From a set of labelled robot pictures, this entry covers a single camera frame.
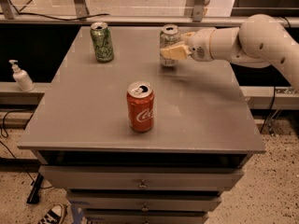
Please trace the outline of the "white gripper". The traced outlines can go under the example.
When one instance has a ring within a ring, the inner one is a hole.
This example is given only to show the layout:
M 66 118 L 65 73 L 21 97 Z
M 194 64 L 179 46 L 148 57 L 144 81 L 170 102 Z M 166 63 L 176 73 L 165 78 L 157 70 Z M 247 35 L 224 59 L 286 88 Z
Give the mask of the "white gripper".
M 212 61 L 210 39 L 214 31 L 215 28 L 206 28 L 182 34 L 180 39 L 185 45 L 162 48 L 160 53 L 164 58 L 170 60 L 186 60 L 191 55 L 198 62 L 210 62 Z

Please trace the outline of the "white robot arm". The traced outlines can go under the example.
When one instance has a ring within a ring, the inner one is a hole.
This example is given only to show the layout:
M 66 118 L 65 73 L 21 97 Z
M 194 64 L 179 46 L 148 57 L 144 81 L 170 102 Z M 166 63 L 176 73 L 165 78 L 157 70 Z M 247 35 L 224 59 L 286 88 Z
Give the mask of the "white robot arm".
M 272 65 L 299 90 L 299 44 L 267 15 L 251 16 L 238 27 L 184 34 L 176 44 L 161 48 L 160 54 L 177 61 L 191 57 L 197 62 L 224 60 L 251 68 Z

